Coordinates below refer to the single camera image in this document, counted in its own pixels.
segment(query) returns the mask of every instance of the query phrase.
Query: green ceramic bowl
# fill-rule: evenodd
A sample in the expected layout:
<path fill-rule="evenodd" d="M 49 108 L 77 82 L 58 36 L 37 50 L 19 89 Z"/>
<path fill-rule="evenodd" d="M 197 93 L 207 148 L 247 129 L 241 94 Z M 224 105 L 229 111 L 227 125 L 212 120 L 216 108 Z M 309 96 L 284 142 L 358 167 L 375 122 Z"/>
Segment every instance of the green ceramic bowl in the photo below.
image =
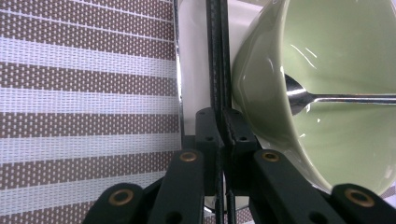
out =
<path fill-rule="evenodd" d="M 263 147 L 325 191 L 387 189 L 396 179 L 396 106 L 313 103 L 292 116 L 285 73 L 313 93 L 396 93 L 392 2 L 272 1 L 233 65 L 233 98 Z"/>

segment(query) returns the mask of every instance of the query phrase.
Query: striped fabric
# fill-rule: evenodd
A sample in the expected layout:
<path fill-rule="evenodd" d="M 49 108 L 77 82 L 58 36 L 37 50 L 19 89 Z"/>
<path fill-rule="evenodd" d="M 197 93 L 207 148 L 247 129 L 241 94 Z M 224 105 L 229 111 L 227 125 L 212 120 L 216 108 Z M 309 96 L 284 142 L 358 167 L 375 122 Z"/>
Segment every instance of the striped fabric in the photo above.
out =
<path fill-rule="evenodd" d="M 173 3 L 0 3 L 0 223 L 80 223 L 180 149 Z"/>

